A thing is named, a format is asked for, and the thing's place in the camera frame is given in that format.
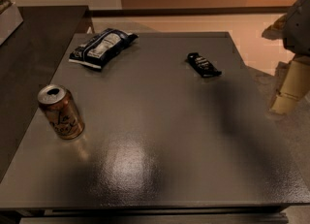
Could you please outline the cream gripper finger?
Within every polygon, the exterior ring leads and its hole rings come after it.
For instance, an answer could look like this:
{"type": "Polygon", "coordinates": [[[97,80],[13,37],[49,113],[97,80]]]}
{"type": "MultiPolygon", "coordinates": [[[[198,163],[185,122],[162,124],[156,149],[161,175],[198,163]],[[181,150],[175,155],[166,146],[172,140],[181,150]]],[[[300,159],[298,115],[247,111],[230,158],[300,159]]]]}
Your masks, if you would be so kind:
{"type": "Polygon", "coordinates": [[[310,91],[310,57],[295,55],[288,63],[279,64],[275,94],[271,98],[270,110],[288,114],[310,91]]]}
{"type": "Polygon", "coordinates": [[[285,24],[286,16],[280,16],[263,31],[262,37],[268,40],[282,39],[285,24]]]}

